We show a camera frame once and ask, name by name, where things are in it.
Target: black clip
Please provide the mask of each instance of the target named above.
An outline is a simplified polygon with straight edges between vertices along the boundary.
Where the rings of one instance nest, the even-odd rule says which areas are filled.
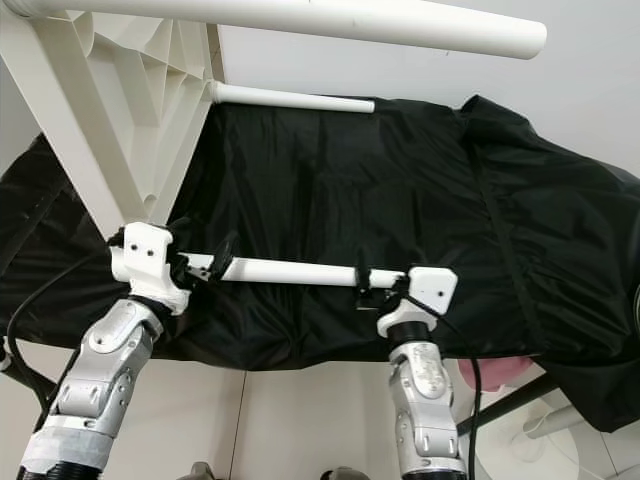
[[[124,227],[120,227],[118,231],[107,240],[107,246],[124,248]]]
[[[173,283],[178,288],[193,290],[197,280],[189,274],[189,258],[180,253],[189,248],[189,240],[193,235],[194,224],[188,217],[174,220],[164,228],[173,237],[173,241],[167,246],[167,263],[171,265],[170,275]]]
[[[230,232],[218,245],[214,253],[213,263],[209,267],[209,280],[207,283],[219,282],[233,261],[233,250],[238,239],[237,232]]]
[[[371,269],[367,265],[366,257],[362,249],[358,250],[358,261],[355,266],[356,289],[358,290],[357,310],[375,310],[371,292]]]

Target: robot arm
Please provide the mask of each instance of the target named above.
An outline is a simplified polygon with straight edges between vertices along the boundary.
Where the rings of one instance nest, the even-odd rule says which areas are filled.
[[[222,263],[223,271],[214,273],[223,281],[359,283],[350,267],[233,258],[215,262],[212,256],[177,254],[171,251],[172,241],[163,228],[133,223],[124,229],[121,245],[112,247],[114,277],[128,281],[131,292],[84,335],[43,427],[29,441],[22,461],[25,480],[99,477],[153,344],[187,307],[190,290],[180,286],[189,282],[177,286],[178,276],[187,273],[192,281],[206,281],[212,266]],[[415,267],[408,275],[372,270],[368,276],[372,288],[400,285],[439,314],[446,312],[457,282],[450,270],[428,267]],[[436,318],[397,292],[395,300],[378,321],[378,331],[391,347],[390,388],[402,478],[465,480],[450,411],[451,383],[438,347],[430,341]]]
[[[450,270],[415,267],[409,271],[407,293],[443,314],[456,282]],[[402,296],[397,307],[378,321],[378,333],[389,340],[391,348],[389,386],[396,408],[396,442],[403,480],[467,478],[451,414],[451,380],[438,346],[431,341],[430,331],[436,322],[435,316]]]

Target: white plastic tube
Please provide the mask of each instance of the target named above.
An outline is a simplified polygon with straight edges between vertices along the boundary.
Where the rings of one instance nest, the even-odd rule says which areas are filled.
[[[236,87],[222,82],[213,84],[214,103],[246,103],[272,107],[308,108],[314,110],[333,110],[337,112],[371,113],[375,103],[350,98],[304,95],[302,93],[278,92],[261,88]]]
[[[24,16],[86,10],[530,59],[542,23],[421,0],[4,0]]]
[[[194,273],[197,273],[201,267],[208,268],[214,258],[211,255],[192,253],[186,255],[189,257],[189,266]],[[402,272],[390,270],[371,270],[369,281],[372,288],[391,288],[398,277],[403,275]],[[222,276],[222,280],[355,287],[356,272],[353,267],[235,257]]]

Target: black cover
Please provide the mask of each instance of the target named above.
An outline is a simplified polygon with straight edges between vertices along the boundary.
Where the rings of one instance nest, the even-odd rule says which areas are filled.
[[[101,238],[42,137],[3,177],[0,205],[4,328]],[[640,417],[639,206],[636,178],[475,97],[458,112],[377,100],[373,115],[217,106],[172,218],[193,219],[193,252],[235,230],[241,256],[355,265],[364,250],[372,267],[450,266],[448,317],[479,355],[536,355],[611,431]],[[38,300],[21,336],[75,346],[126,290],[105,257]],[[230,283],[191,298],[185,330],[157,355],[250,370],[386,360],[355,289]],[[435,338],[465,355],[445,328]]]

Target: pink object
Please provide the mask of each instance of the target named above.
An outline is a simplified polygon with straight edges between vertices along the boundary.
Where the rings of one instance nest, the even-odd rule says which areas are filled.
[[[533,363],[529,357],[483,358],[478,360],[483,392],[497,392],[502,385],[523,374]],[[476,380],[470,360],[458,360],[458,367],[467,385],[475,388]]]

